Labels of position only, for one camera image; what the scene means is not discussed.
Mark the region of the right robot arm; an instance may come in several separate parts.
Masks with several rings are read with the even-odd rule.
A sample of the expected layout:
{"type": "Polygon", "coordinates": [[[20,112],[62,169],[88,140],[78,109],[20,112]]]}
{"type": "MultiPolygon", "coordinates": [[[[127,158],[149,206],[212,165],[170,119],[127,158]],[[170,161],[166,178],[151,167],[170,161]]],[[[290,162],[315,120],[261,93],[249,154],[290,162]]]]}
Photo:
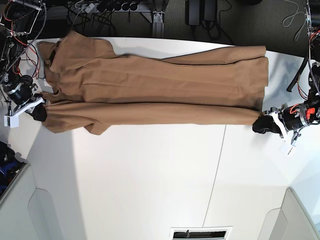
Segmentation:
{"type": "Polygon", "coordinates": [[[37,54],[34,42],[43,28],[28,42],[28,35],[40,13],[47,13],[44,0],[9,0],[0,16],[0,93],[7,104],[4,125],[19,126],[20,115],[26,113],[35,121],[44,122],[45,100],[37,93],[35,79],[40,77],[40,61],[32,60],[28,51],[37,54]]]}

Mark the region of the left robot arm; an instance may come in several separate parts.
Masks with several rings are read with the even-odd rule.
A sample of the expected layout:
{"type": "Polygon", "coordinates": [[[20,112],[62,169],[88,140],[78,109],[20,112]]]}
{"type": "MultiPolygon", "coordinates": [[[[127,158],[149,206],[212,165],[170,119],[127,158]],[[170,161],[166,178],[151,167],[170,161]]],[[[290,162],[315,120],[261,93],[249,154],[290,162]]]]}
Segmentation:
{"type": "Polygon", "coordinates": [[[272,107],[264,111],[252,126],[255,133],[279,134],[289,146],[294,146],[302,129],[320,124],[320,2],[307,0],[305,3],[308,49],[300,68],[286,88],[287,92],[291,92],[297,86],[304,101],[292,106],[283,104],[280,108],[272,107]],[[308,93],[299,84],[305,67],[309,69],[308,93]]]}

